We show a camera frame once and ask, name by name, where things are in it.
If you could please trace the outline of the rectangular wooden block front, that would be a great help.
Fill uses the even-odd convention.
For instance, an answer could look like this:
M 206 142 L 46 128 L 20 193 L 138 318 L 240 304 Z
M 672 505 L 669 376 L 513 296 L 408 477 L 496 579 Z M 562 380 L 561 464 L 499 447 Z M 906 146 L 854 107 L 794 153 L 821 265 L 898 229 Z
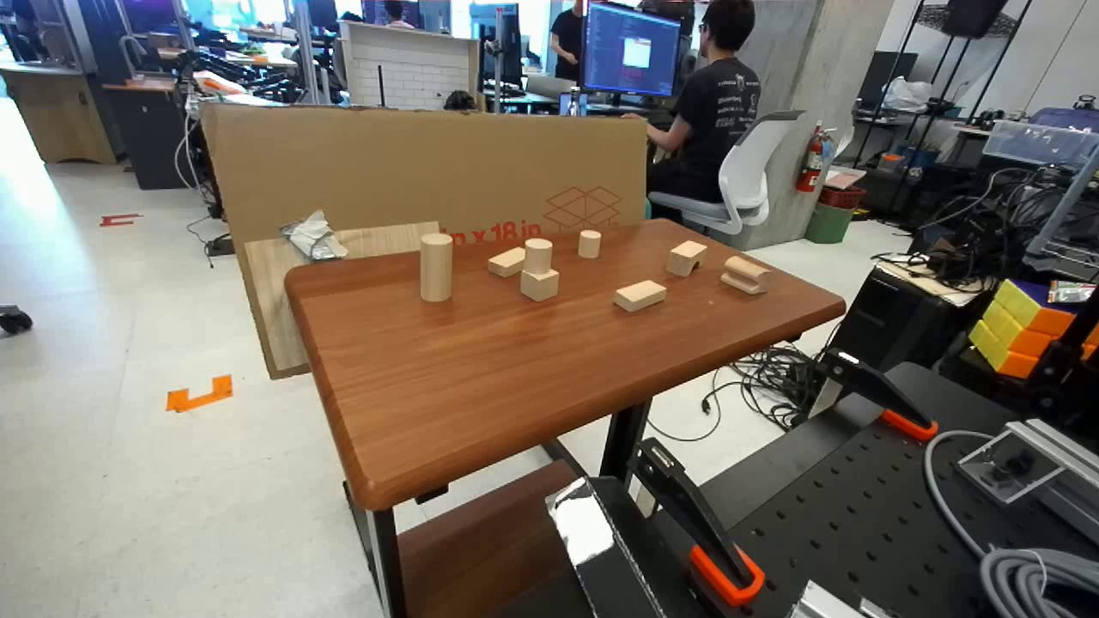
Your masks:
M 615 304 L 620 304 L 622 311 L 642 311 L 642 307 L 649 307 L 649 304 L 660 304 L 664 297 L 665 297 L 665 288 L 664 288 L 660 282 L 653 282 L 653 277 L 622 286 L 622 288 L 615 291 Z

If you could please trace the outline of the flat wooden block left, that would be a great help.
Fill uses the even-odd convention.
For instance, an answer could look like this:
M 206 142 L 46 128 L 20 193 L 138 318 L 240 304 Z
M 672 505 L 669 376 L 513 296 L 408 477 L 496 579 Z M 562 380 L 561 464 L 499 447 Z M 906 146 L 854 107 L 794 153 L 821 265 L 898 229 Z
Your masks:
M 509 246 L 509 251 L 503 251 L 503 254 L 496 254 L 487 259 L 487 271 L 499 274 L 499 277 L 513 277 L 513 274 L 521 271 L 521 265 L 526 265 L 526 251 L 521 246 Z

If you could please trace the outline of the top flat block right pile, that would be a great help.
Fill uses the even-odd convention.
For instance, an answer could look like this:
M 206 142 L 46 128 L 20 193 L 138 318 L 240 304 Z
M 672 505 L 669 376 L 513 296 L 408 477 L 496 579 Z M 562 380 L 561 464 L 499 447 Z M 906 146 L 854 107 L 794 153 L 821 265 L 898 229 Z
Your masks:
M 770 269 L 735 254 L 726 259 L 726 274 L 741 277 L 741 282 L 765 282 Z

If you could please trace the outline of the wooden cube under cylinder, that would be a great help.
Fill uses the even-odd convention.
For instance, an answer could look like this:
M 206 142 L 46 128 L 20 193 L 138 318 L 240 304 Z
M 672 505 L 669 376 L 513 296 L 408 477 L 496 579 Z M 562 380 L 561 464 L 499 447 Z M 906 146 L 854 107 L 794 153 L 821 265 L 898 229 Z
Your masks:
M 533 297 L 533 303 L 546 303 L 561 291 L 561 271 L 550 269 L 550 271 L 526 271 L 521 274 L 521 296 Z

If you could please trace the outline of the small wooden cylinder back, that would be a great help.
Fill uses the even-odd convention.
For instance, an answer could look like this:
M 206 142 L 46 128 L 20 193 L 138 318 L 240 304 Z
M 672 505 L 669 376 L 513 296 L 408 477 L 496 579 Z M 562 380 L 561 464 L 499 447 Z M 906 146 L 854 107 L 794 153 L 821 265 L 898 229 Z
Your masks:
M 600 229 L 581 229 L 578 232 L 578 257 L 596 259 L 600 254 Z

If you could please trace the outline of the tall wooden cylinder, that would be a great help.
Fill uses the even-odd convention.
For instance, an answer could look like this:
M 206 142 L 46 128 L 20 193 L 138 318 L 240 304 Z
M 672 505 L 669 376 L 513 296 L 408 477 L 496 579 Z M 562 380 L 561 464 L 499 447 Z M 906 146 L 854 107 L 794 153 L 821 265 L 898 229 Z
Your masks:
M 419 237 L 419 297 L 446 303 L 455 296 L 455 237 L 423 232 Z

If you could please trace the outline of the brown wooden table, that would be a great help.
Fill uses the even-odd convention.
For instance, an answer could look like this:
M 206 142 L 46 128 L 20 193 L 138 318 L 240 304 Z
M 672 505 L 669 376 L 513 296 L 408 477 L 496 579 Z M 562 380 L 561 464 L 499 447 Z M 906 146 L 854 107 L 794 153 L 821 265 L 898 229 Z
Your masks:
M 572 471 L 550 464 L 412 533 L 396 524 L 399 505 L 596 420 L 612 425 L 600 465 L 622 473 L 660 391 L 841 311 L 838 296 L 780 269 L 763 296 L 729 288 L 726 242 L 709 242 L 693 274 L 669 274 L 665 254 L 687 237 L 669 220 L 647 220 L 612 229 L 596 259 L 561 237 L 550 303 L 493 274 L 484 242 L 456 251 L 446 303 L 419 297 L 412 254 L 286 274 L 388 618 L 484 614 L 552 573 L 544 496 Z M 622 311 L 615 291 L 642 277 L 665 297 Z

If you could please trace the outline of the wooden cube right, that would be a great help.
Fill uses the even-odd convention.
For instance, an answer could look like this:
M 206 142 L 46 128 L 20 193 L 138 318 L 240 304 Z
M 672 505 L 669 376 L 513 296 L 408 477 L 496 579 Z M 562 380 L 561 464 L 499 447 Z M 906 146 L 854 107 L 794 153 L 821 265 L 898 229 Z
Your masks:
M 709 246 L 702 241 L 680 241 L 665 254 L 665 271 L 687 277 L 705 265 L 705 254 L 709 254 Z

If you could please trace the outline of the black clamp orange tip near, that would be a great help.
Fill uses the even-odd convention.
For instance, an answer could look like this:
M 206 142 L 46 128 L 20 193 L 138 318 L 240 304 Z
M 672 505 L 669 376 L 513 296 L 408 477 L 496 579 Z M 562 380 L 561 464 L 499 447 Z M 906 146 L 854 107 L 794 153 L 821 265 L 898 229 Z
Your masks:
M 726 539 L 715 509 L 683 464 L 660 438 L 642 438 L 632 473 L 657 496 L 664 539 L 709 602 L 715 606 L 748 606 L 765 588 L 765 571 L 739 542 Z

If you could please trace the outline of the seated person black shirt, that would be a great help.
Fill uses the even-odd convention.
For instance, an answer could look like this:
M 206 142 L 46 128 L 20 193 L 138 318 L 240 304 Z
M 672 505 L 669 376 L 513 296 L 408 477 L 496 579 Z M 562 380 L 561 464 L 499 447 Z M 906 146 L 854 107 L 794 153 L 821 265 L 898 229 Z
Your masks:
M 672 123 L 649 128 L 664 162 L 649 169 L 649 193 L 717 203 L 717 169 L 758 115 L 758 74 L 739 59 L 756 26 L 752 0 L 712 0 L 702 17 L 702 65 L 687 74 Z

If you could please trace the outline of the wooden board leaning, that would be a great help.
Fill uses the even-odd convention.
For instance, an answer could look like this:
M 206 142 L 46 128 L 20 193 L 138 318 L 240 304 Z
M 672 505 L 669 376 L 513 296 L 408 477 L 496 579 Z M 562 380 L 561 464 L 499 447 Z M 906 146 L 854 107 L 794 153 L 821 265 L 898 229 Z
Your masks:
M 419 237 L 438 229 L 438 220 L 423 220 L 338 229 L 335 241 L 347 257 L 392 257 L 416 254 Z M 275 232 L 264 241 L 248 241 L 236 257 L 268 375 L 302 375 L 310 366 L 310 357 L 286 296 L 286 274 L 307 265 L 307 254 L 292 241 Z

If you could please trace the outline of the red fire extinguisher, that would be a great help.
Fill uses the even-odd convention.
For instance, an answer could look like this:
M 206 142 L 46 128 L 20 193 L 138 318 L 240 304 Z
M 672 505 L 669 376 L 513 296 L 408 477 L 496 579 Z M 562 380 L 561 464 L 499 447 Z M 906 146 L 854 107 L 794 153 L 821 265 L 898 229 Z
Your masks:
M 824 169 L 824 128 L 819 123 L 798 172 L 798 193 L 813 193 Z

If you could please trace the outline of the black clamp orange tip far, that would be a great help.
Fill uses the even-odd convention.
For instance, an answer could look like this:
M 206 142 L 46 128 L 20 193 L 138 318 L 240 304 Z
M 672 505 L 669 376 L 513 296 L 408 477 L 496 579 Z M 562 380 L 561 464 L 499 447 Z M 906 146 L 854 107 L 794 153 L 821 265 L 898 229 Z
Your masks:
M 879 422 L 890 425 L 893 433 L 914 441 L 932 441 L 939 435 L 939 422 L 928 420 L 883 370 L 870 366 L 865 360 L 845 349 L 827 349 L 824 375 L 841 386 L 876 401 Z

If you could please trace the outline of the black perforated breadboard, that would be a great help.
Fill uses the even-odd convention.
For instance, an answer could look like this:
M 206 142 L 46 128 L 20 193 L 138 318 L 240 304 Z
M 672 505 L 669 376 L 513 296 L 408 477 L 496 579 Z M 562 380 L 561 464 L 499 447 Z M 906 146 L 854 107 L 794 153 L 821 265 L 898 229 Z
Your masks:
M 887 425 L 806 422 L 705 484 L 765 583 L 741 618 L 794 618 L 812 583 L 887 618 L 997 618 L 980 555 L 925 479 L 925 447 Z

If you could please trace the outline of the yellow orange colour cube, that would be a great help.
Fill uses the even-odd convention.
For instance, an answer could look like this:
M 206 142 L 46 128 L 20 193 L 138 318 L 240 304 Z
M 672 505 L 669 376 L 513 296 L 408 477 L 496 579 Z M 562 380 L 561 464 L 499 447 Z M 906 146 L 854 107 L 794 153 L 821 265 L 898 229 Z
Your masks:
M 1004 277 L 969 343 L 997 375 L 1027 376 L 1072 321 L 1067 307 L 1047 304 L 1042 286 Z

